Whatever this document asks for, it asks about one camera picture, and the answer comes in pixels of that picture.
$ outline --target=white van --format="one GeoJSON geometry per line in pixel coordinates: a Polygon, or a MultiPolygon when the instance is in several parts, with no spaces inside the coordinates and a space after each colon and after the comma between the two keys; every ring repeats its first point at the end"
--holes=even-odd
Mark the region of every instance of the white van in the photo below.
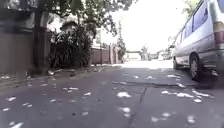
{"type": "Polygon", "coordinates": [[[173,68],[189,66],[192,79],[204,69],[224,71],[224,0],[201,0],[175,40],[173,68]]]}

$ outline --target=white litter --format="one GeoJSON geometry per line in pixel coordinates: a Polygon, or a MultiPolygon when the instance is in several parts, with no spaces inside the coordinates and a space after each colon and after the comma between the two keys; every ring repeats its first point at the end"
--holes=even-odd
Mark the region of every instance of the white litter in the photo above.
{"type": "Polygon", "coordinates": [[[187,93],[178,93],[177,96],[178,96],[178,97],[194,98],[194,96],[189,95],[189,94],[187,94],[187,93]]]}
{"type": "Polygon", "coordinates": [[[202,102],[202,101],[201,101],[200,99],[195,99],[194,102],[196,102],[196,103],[200,103],[200,102],[202,102]]]}
{"type": "Polygon", "coordinates": [[[83,112],[83,113],[82,113],[82,116],[87,116],[87,115],[89,115],[88,112],[83,112]]]}
{"type": "Polygon", "coordinates": [[[188,122],[191,123],[191,124],[195,123],[194,116],[188,116],[188,117],[187,117],[187,120],[188,120],[188,122]]]}
{"type": "Polygon", "coordinates": [[[10,108],[4,108],[4,109],[2,109],[3,112],[9,111],[9,110],[10,110],[10,108]]]}
{"type": "Polygon", "coordinates": [[[27,105],[29,105],[29,103],[24,103],[22,106],[27,106],[27,105]]]}
{"type": "Polygon", "coordinates": [[[42,84],[42,85],[40,85],[40,86],[44,87],[44,86],[47,86],[47,84],[42,84]]]}
{"type": "Polygon", "coordinates": [[[168,91],[162,91],[161,93],[162,93],[162,94],[171,94],[171,93],[168,92],[168,91]]]}
{"type": "Polygon", "coordinates": [[[18,123],[14,126],[12,126],[11,128],[21,128],[23,126],[23,123],[18,123]]]}
{"type": "Polygon", "coordinates": [[[11,122],[9,123],[9,126],[12,126],[12,125],[15,125],[15,122],[14,122],[14,121],[11,121],[11,122]]]}
{"type": "Polygon", "coordinates": [[[125,113],[124,116],[125,117],[130,117],[130,114],[129,113],[125,113]]]}
{"type": "Polygon", "coordinates": [[[181,88],[186,88],[186,86],[183,85],[183,84],[181,84],[181,83],[177,83],[177,85],[178,85],[179,87],[181,87],[181,88]]]}
{"type": "Polygon", "coordinates": [[[15,100],[15,99],[16,99],[16,97],[13,96],[13,97],[7,98],[6,100],[8,100],[8,101],[13,101],[13,100],[15,100]]]}
{"type": "Polygon", "coordinates": [[[163,113],[163,116],[164,116],[164,117],[169,117],[170,114],[169,114],[169,113],[163,113]]]}
{"type": "Polygon", "coordinates": [[[126,85],[126,84],[127,84],[127,82],[120,82],[120,84],[126,85]]]}
{"type": "Polygon", "coordinates": [[[157,122],[157,121],[159,121],[159,119],[156,118],[156,117],[153,117],[153,116],[152,116],[152,117],[151,117],[151,121],[152,121],[152,122],[157,122]]]}
{"type": "Polygon", "coordinates": [[[200,92],[197,92],[195,90],[192,91],[193,93],[195,93],[196,95],[198,96],[204,96],[204,97],[212,97],[211,95],[209,94],[205,94],[205,93],[200,93],[200,92]]]}
{"type": "Polygon", "coordinates": [[[56,99],[52,99],[50,102],[52,103],[52,102],[55,102],[56,101],[56,99]]]}
{"type": "Polygon", "coordinates": [[[28,108],[31,108],[32,106],[33,106],[32,104],[29,104],[27,107],[28,107],[28,108]]]}
{"type": "Polygon", "coordinates": [[[73,88],[73,87],[70,87],[69,89],[70,90],[79,90],[78,88],[73,88]]]}
{"type": "Polygon", "coordinates": [[[139,78],[139,76],[134,76],[134,78],[138,79],[138,78],[139,78]]]}
{"type": "Polygon", "coordinates": [[[128,92],[119,92],[117,93],[117,96],[120,98],[126,97],[126,98],[130,98],[131,95],[128,94],[128,92]]]}
{"type": "Polygon", "coordinates": [[[84,96],[90,96],[90,95],[91,95],[91,92],[84,94],[84,96]]]}

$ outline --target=street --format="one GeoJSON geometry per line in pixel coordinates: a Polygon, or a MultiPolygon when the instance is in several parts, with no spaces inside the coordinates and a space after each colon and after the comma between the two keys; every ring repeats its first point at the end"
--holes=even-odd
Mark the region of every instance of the street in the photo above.
{"type": "Polygon", "coordinates": [[[0,91],[0,128],[223,128],[224,90],[194,89],[172,61],[43,78],[0,91]]]}

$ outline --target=van window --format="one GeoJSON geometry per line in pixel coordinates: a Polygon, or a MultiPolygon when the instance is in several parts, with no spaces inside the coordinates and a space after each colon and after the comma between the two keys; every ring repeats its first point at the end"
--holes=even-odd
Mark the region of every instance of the van window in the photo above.
{"type": "Polygon", "coordinates": [[[224,12],[224,0],[218,0],[218,3],[221,12],[224,12]]]}
{"type": "Polygon", "coordinates": [[[192,31],[192,22],[193,22],[192,18],[187,22],[184,38],[187,38],[193,32],[192,31]]]}
{"type": "Polygon", "coordinates": [[[194,14],[193,31],[197,30],[208,19],[206,3],[203,2],[194,14]]]}

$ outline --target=wall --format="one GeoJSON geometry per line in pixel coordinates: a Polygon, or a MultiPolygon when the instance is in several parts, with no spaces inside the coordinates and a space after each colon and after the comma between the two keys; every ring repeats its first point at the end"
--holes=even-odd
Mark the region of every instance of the wall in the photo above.
{"type": "MultiPolygon", "coordinates": [[[[92,48],[91,60],[92,64],[101,64],[101,50],[98,48],[92,48]]],[[[102,49],[102,62],[103,64],[110,63],[110,51],[109,49],[102,49]]]]}
{"type": "Polygon", "coordinates": [[[32,67],[32,33],[6,33],[0,29],[0,73],[32,67]]]}

